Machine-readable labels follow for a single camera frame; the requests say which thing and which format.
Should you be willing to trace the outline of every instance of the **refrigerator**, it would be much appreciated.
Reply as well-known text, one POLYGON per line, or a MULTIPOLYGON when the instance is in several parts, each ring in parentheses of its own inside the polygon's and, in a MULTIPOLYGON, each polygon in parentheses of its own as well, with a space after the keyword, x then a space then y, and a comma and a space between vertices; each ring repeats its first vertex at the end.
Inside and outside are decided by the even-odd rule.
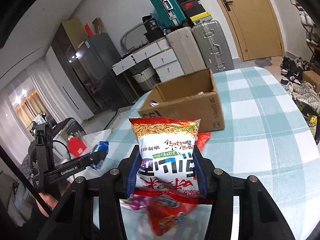
POLYGON ((124 75, 112 66, 121 60, 107 33, 89 37, 76 52, 70 66, 101 111, 130 106, 137 99, 124 75))

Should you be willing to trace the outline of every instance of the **hand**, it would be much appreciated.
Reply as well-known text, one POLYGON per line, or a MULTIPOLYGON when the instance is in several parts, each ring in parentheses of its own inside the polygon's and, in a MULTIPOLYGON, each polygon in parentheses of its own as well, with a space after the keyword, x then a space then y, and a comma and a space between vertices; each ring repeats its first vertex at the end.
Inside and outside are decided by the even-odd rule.
MULTIPOLYGON (((47 193, 39 193, 39 195, 42 197, 42 199, 44 200, 44 202, 52 207, 52 208, 55 208, 55 206, 58 204, 58 200, 56 200, 53 196, 51 196, 50 194, 47 194, 47 193)), ((46 216, 46 217, 49 217, 49 215, 47 214, 46 211, 44 211, 44 209, 42 208, 42 206, 38 203, 37 201, 37 205, 38 205, 38 208, 40 210, 40 212, 46 216)))

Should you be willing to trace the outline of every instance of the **wooden door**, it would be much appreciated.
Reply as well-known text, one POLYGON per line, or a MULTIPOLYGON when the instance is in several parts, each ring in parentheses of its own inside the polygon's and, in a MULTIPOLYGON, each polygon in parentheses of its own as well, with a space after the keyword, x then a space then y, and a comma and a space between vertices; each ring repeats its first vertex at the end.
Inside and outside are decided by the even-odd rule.
POLYGON ((242 59, 281 56, 282 38, 269 0, 218 1, 233 31, 242 59))

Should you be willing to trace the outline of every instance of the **cardboard box on floor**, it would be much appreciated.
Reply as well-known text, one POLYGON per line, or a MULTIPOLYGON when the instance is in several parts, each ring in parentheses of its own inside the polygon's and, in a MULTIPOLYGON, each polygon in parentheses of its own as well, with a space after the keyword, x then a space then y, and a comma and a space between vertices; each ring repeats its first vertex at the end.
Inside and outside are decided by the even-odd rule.
POLYGON ((302 80, 305 82, 309 82, 313 86, 316 86, 316 93, 320 92, 320 76, 316 72, 312 70, 304 71, 302 80))
POLYGON ((177 120, 201 119, 199 132, 225 127, 217 88, 210 69, 157 84, 138 113, 141 117, 167 117, 177 120), (150 101, 159 103, 150 106, 150 101))

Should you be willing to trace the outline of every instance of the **screw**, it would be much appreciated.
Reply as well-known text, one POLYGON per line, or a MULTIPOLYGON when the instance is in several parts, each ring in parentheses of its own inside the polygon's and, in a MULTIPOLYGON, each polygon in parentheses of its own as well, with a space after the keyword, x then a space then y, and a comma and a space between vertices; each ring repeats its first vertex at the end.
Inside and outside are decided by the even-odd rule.
POLYGON ((119 173, 119 170, 118 169, 112 169, 111 171, 110 171, 110 174, 111 175, 117 175, 119 173))
POLYGON ((258 178, 257 178, 256 176, 250 176, 250 177, 249 177, 249 180, 250 180, 251 182, 257 182, 257 181, 258 181, 258 178))
POLYGON ((214 169, 213 172, 217 175, 221 175, 223 173, 222 169, 214 169))
POLYGON ((82 176, 76 177, 75 181, 76 183, 81 183, 82 181, 84 181, 84 177, 82 176))

